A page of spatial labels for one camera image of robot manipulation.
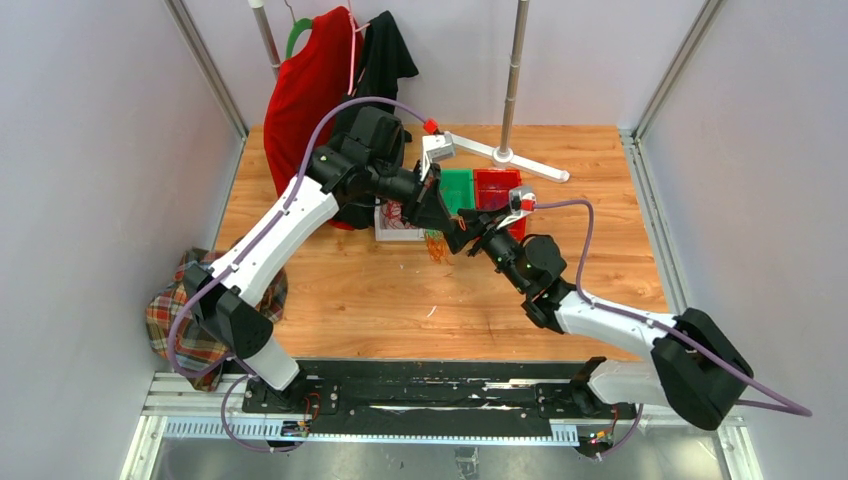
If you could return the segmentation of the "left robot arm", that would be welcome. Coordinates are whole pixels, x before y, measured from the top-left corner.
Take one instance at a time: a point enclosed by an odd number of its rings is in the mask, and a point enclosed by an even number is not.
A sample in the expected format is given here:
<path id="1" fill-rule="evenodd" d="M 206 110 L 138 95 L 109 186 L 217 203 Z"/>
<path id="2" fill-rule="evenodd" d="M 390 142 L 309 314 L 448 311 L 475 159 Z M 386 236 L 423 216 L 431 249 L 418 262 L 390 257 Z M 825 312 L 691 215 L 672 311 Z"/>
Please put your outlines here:
<path id="1" fill-rule="evenodd" d="M 451 232 L 456 223 L 440 193 L 438 161 L 455 154 L 453 139 L 433 128 L 422 139 L 413 169 L 402 166 L 404 128 L 381 108 L 360 109 L 351 128 L 307 150 L 306 170 L 228 252 L 184 277 L 193 319 L 247 365 L 283 413 L 298 411 L 306 386 L 298 363 L 273 337 L 273 323 L 257 305 L 301 245 L 340 209 L 365 196 L 402 208 L 404 222 Z"/>

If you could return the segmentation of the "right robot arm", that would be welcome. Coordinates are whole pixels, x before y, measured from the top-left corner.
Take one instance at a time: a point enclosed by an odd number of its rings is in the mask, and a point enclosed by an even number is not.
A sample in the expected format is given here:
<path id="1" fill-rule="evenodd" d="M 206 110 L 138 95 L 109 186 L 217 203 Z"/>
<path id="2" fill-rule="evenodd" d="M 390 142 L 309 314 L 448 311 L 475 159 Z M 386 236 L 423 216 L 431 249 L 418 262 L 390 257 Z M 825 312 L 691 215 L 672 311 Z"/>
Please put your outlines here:
<path id="1" fill-rule="evenodd" d="M 460 210 L 446 235 L 449 247 L 467 248 L 469 256 L 484 253 L 524 296 L 521 307 L 537 327 L 592 337 L 641 359 L 589 361 L 571 390 L 580 414 L 595 417 L 613 403 L 642 403 L 669 407 L 702 430 L 722 424 L 753 371 L 706 312 L 649 312 L 590 295 L 563 279 L 566 261 L 551 236 L 518 241 L 500 224 L 506 216 L 504 208 Z"/>

